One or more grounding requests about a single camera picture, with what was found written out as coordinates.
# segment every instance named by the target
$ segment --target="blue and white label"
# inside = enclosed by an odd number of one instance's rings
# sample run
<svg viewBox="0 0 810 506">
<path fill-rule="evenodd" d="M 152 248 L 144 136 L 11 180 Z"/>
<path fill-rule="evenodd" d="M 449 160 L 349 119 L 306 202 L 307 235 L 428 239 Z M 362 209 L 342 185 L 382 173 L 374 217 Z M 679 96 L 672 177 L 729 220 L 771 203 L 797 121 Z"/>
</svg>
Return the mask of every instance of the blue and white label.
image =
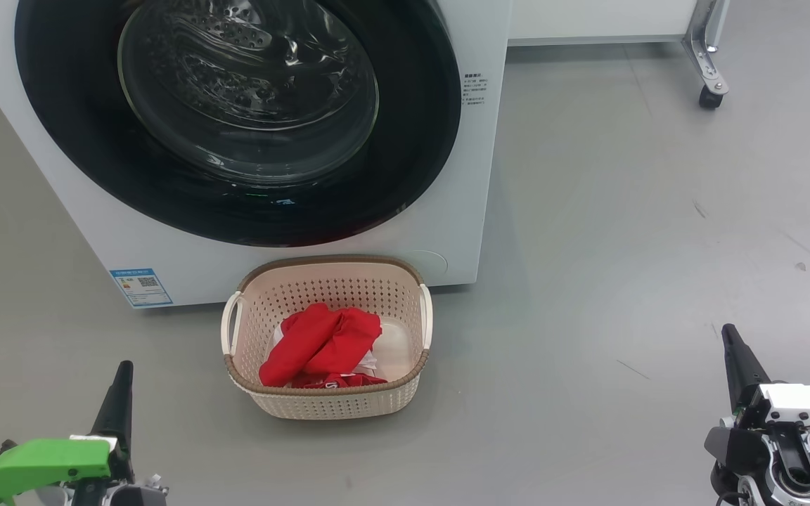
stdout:
<svg viewBox="0 0 810 506">
<path fill-rule="evenodd" d="M 133 307 L 167 306 L 174 303 L 152 269 L 128 269 L 111 273 Z"/>
</svg>

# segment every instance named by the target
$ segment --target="metal leg with caster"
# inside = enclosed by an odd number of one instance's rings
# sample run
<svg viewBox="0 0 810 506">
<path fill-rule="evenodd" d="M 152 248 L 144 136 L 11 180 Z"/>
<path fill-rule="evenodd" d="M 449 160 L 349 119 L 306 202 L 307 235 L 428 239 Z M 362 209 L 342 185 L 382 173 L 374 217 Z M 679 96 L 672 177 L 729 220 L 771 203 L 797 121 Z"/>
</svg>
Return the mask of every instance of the metal leg with caster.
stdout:
<svg viewBox="0 0 810 506">
<path fill-rule="evenodd" d="M 730 0 L 698 0 L 683 38 L 683 47 L 705 81 L 698 97 L 698 105 L 704 109 L 717 109 L 730 91 L 711 60 L 711 54 L 717 52 L 729 4 Z"/>
</svg>

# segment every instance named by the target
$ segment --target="gray floor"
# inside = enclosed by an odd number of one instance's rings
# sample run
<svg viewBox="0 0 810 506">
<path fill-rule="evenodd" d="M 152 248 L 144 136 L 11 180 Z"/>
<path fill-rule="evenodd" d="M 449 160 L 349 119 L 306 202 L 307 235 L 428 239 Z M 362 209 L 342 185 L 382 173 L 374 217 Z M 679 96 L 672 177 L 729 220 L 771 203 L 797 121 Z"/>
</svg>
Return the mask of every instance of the gray floor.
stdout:
<svg viewBox="0 0 810 506">
<path fill-rule="evenodd" d="M 810 3 L 735 3 L 723 43 L 717 112 L 679 45 L 511 52 L 481 279 L 357 422 L 260 413 L 219 307 L 132 311 L 0 113 L 0 440 L 84 432 L 130 358 L 172 506 L 714 503 L 716 329 L 810 382 Z"/>
</svg>

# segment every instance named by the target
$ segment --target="qr code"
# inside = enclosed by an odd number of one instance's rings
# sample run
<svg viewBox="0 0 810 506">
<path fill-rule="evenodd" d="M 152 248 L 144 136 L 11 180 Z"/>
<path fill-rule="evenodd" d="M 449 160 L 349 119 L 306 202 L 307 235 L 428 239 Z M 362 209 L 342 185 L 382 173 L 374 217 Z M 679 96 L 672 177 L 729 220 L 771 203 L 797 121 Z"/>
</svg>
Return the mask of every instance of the qr code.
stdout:
<svg viewBox="0 0 810 506">
<path fill-rule="evenodd" d="M 158 281 L 154 278 L 138 278 L 139 284 L 142 285 L 143 288 L 148 286 L 158 286 Z"/>
</svg>

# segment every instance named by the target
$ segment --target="red cloth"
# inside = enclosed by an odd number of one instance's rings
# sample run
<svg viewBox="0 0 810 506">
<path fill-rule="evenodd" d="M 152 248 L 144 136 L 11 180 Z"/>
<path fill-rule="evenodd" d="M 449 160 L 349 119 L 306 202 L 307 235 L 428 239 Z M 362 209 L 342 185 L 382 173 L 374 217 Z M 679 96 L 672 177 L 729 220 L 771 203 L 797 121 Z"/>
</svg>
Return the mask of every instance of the red cloth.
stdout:
<svg viewBox="0 0 810 506">
<path fill-rule="evenodd" d="M 293 388 L 347 388 L 367 387 L 370 384 L 383 384 L 385 379 L 369 377 L 369 375 L 298 375 L 292 381 Z"/>
<path fill-rule="evenodd" d="M 300 373 L 295 384 L 350 374 L 380 336 L 380 317 L 355 308 L 329 311 L 327 304 L 312 304 L 284 320 L 280 329 L 283 339 L 258 370 L 266 387 L 285 387 Z M 359 380 L 349 379 L 347 387 L 357 387 L 349 384 L 353 381 Z"/>
</svg>

